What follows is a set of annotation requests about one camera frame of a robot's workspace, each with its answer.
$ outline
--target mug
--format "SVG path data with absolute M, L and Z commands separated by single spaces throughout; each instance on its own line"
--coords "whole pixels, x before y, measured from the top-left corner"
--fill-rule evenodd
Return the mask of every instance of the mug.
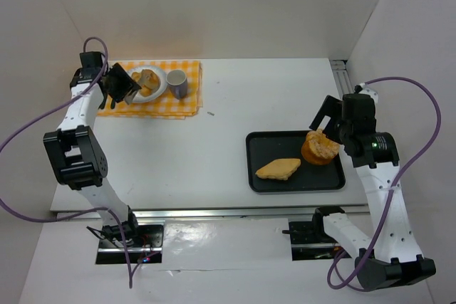
M 171 70 L 166 75 L 166 82 L 176 99 L 180 100 L 187 95 L 188 80 L 183 70 Z

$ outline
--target wall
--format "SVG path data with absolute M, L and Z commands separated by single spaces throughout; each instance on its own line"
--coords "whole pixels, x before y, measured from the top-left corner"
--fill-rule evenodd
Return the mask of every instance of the wall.
M 68 98 L 68 82 L 78 65 L 81 38 L 59 0 L 0 0 L 0 140 Z M 23 214 L 48 214 L 56 181 L 46 161 L 42 137 L 57 114 L 27 130 L 1 154 L 1 198 Z M 0 210 L 0 298 L 17 303 L 40 224 Z
M 347 59 L 377 0 L 62 0 L 113 58 Z
M 442 110 L 434 146 L 404 176 L 412 225 L 437 275 L 428 280 L 435 303 L 456 300 L 456 0 L 380 0 L 348 62 L 354 83 L 404 76 L 425 84 Z M 430 101 L 398 82 L 373 85 L 380 92 L 379 130 L 395 135 L 404 163 L 427 141 L 435 125 Z

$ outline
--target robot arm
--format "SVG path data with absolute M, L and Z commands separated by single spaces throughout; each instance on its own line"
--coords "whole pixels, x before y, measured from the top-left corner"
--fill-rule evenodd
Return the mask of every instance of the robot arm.
M 101 53 L 80 54 L 82 68 L 71 81 L 71 96 L 81 94 L 99 74 Z M 63 122 L 54 132 L 44 135 L 43 142 L 57 181 L 68 185 L 95 207 L 110 209 L 122 222 L 126 239 L 136 236 L 137 220 L 123 203 L 108 179 L 108 162 L 93 134 L 98 108 L 109 94 L 113 101 L 129 103 L 140 86 L 118 64 L 115 64 L 85 95 L 68 108 Z M 109 240 L 120 240 L 120 229 L 107 211 L 99 211 L 103 220 L 102 234 Z
M 373 255 L 358 274 L 360 284 L 367 290 L 411 285 L 435 274 L 435 264 L 432 259 L 423 258 L 415 240 L 400 184 L 392 187 L 400 169 L 399 156 L 393 137 L 387 132 L 375 131 L 377 94 L 359 87 L 356 90 L 357 93 L 344 95 L 342 100 L 328 96 L 311 129 L 316 130 L 325 116 L 330 117 L 323 132 L 329 139 L 344 145 L 351 157 L 366 191 L 374 227 L 378 226 L 388 192 L 394 191 Z M 320 223 L 321 233 L 339 242 L 357 265 L 371 238 L 354 226 L 338 207 L 317 209 L 314 221 Z

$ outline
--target round bread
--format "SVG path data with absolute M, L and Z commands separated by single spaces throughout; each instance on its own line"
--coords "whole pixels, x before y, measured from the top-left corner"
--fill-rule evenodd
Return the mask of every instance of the round bread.
M 327 165 L 338 153 L 339 144 L 328 139 L 321 128 L 307 133 L 301 148 L 302 157 L 314 165 Z

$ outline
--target white plate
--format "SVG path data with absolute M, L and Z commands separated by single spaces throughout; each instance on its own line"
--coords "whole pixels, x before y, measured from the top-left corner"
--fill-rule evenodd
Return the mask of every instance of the white plate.
M 157 89 L 156 92 L 153 92 L 149 96 L 142 96 L 139 92 L 137 92 L 135 97 L 133 98 L 134 103 L 148 103 L 149 101 L 155 100 L 165 92 L 167 87 L 166 72 L 163 69 L 157 67 L 156 65 L 140 65 L 136 68 L 127 70 L 127 74 L 131 77 L 133 73 L 141 73 L 143 69 L 149 69 L 153 71 L 155 74 L 157 74 L 158 78 L 160 79 L 160 87 Z

